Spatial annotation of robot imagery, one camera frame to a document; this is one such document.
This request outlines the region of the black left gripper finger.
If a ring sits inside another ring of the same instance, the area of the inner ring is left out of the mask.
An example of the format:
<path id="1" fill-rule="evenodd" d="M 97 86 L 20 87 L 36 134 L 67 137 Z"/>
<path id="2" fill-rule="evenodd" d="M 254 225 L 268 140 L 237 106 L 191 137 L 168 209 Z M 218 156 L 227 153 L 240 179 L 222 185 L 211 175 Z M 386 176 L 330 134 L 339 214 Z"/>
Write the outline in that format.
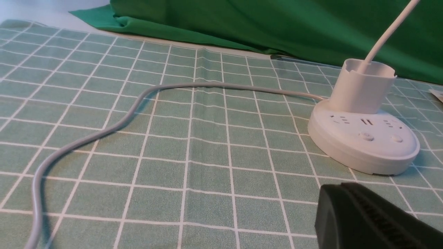
<path id="1" fill-rule="evenodd" d="M 440 231 L 359 183 L 320 187 L 315 218 L 320 249 L 441 249 Z"/>

